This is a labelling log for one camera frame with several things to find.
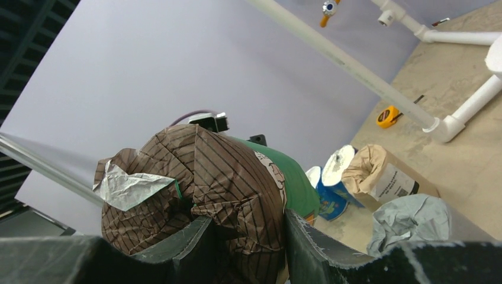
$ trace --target white backdrop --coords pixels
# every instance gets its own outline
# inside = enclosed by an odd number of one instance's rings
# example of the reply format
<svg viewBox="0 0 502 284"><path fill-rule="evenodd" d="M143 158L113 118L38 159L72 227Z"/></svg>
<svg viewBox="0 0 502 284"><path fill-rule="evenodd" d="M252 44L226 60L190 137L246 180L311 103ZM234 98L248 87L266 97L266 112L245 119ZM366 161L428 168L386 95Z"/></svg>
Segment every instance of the white backdrop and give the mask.
<svg viewBox="0 0 502 284"><path fill-rule="evenodd" d="M318 26L322 0L280 2ZM406 2L430 24L491 1ZM417 40L379 15L369 0L342 1L322 33L390 81ZM246 1L82 0L1 131L90 187L98 159L201 108L226 112L230 135L265 134L304 168L323 164L377 100ZM101 233L100 208L38 173L17 198Z"/></svg>

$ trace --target orange valve handle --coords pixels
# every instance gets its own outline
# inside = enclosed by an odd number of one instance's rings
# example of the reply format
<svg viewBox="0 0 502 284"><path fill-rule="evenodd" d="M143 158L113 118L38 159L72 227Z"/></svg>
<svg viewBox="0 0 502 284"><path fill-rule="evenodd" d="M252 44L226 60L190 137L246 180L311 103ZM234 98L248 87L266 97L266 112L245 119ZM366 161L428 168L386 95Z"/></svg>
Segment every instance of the orange valve handle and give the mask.
<svg viewBox="0 0 502 284"><path fill-rule="evenodd" d="M319 23L319 25L321 26L321 28L325 28L326 27L326 25L328 24L329 18L331 18L331 17L330 16L326 16L326 15L323 16L323 19L321 20L321 23Z"/></svg>

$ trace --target blue bucket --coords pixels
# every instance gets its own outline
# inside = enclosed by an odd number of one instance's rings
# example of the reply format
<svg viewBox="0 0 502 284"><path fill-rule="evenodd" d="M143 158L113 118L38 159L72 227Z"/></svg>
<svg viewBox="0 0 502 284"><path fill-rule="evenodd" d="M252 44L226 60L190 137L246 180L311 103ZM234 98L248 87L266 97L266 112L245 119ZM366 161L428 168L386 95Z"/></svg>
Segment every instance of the blue bucket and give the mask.
<svg viewBox="0 0 502 284"><path fill-rule="evenodd" d="M307 175L312 187L317 190L319 198L321 199L319 216L328 221L332 221L338 218L345 211L349 203L338 194L323 186L323 183L321 182L322 171L323 169L321 167L315 166L308 170L305 174Z"/></svg>
<svg viewBox="0 0 502 284"><path fill-rule="evenodd" d="M364 206L352 196L342 183L342 172L347 169L358 149L351 145L345 145L340 150L335 151L326 162L321 176L322 185L333 193L341 196L348 202L363 208Z"/></svg>

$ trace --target silver foil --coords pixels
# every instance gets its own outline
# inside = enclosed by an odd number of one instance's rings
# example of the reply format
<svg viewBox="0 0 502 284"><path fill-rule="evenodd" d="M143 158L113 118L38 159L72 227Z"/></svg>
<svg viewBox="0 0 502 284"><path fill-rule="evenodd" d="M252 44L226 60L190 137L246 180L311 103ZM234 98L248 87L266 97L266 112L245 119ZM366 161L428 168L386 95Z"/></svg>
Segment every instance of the silver foil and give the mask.
<svg viewBox="0 0 502 284"><path fill-rule="evenodd" d="M94 185L92 191L111 206L127 211L172 182L174 182L172 178L148 173L128 175L123 169L108 161L103 180Z"/></svg>

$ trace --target cartoon sticker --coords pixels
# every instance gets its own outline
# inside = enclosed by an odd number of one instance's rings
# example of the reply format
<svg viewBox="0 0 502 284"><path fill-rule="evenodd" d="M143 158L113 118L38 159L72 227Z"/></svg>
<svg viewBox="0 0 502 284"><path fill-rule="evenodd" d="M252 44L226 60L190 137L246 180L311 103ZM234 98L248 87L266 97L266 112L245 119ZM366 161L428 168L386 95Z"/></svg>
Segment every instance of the cartoon sticker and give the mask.
<svg viewBox="0 0 502 284"><path fill-rule="evenodd" d="M277 185L277 188L279 189L279 193L281 195L283 209L285 209L288 199L286 197L286 189L284 185L284 181L286 180L284 174L282 173L281 170L279 170L279 167L264 154L255 151L255 155L258 158L258 160L260 160L262 165L264 165L267 168L268 172L275 181L275 184Z"/></svg>

